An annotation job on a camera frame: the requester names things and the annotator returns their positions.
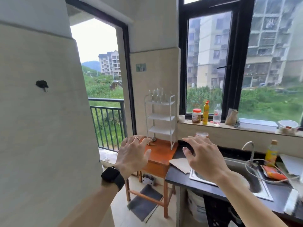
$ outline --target gray mat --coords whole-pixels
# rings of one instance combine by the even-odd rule
[[[148,197],[154,198],[158,201],[161,201],[162,199],[162,194],[154,190],[150,185],[146,185],[140,191],[140,193]],[[127,208],[131,210],[141,221],[147,222],[157,206],[158,205],[153,202],[136,196],[127,205]]]

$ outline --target water bottle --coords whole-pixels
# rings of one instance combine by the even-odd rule
[[[216,108],[214,109],[214,125],[219,126],[221,123],[221,114],[222,114],[222,109],[220,107],[220,104],[218,103]]]

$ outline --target building facade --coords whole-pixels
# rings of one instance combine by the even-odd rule
[[[299,75],[303,79],[303,50],[296,46],[301,43],[303,30],[301,6],[302,0],[256,0],[243,88],[275,86],[282,82],[283,75]],[[188,87],[223,88],[225,68],[217,68],[226,65],[231,17],[231,12],[226,12],[190,20]],[[299,55],[291,55],[295,49]],[[300,61],[291,64],[288,57]],[[296,66],[298,71],[285,73],[285,68],[291,66]]]
[[[101,72],[106,75],[121,77],[120,60],[118,51],[99,54]]]

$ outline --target tiled floor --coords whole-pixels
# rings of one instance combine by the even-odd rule
[[[139,183],[138,178],[135,176],[131,176],[129,178],[130,188],[136,191],[140,191],[145,186],[142,183]],[[163,186],[154,187],[159,193],[163,194]],[[120,192],[116,195],[115,199],[111,204],[112,214],[114,217],[115,227],[175,227],[176,226],[176,195],[172,195],[172,198],[169,203],[169,218],[165,219],[163,215],[163,207],[158,206],[155,212],[152,214],[147,223],[140,221],[131,211],[127,208],[127,200],[126,200],[126,191],[125,187],[123,187]]]

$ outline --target kitchen counter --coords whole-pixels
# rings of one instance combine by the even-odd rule
[[[184,146],[187,146],[189,149],[192,149],[187,143],[180,142],[177,151],[173,156],[173,159],[185,158],[184,153],[182,151],[182,147]],[[240,151],[224,147],[219,147],[219,149],[224,157],[240,160],[249,160],[251,154],[247,151]],[[255,158],[264,159],[264,154],[255,153]],[[179,187],[186,187],[197,194],[205,194],[217,199],[228,201],[225,194],[221,191],[221,189],[219,189],[219,187],[191,180],[189,179],[189,173],[184,174],[182,171],[180,171],[173,165],[170,166],[165,177],[165,181]],[[260,199],[262,203],[265,204],[268,208],[270,208],[273,212],[275,212],[279,217],[286,218],[298,223],[303,223],[302,202],[298,202],[297,207],[292,216],[283,212],[287,198],[291,191],[291,186],[287,183],[284,183],[283,185],[274,185],[267,183],[267,187],[274,201],[272,202]]]

